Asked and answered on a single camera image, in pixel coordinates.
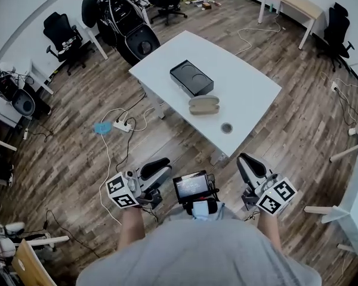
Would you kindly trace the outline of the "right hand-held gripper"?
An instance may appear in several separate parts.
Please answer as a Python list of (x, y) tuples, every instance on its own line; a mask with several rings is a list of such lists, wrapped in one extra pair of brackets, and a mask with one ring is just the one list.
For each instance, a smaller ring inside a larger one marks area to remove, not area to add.
[(244, 183), (248, 185), (242, 195), (247, 210), (256, 206), (274, 216), (297, 194), (287, 177), (273, 173), (267, 161), (252, 154), (241, 153), (237, 158), (237, 167)]

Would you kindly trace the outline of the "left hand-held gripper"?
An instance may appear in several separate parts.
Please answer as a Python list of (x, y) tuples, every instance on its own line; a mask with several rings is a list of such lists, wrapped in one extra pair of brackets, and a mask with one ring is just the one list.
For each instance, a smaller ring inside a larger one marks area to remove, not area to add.
[(146, 163), (139, 171), (119, 172), (106, 181), (110, 200), (120, 209), (151, 205), (154, 209), (161, 201), (159, 187), (170, 177), (170, 160), (164, 157)]

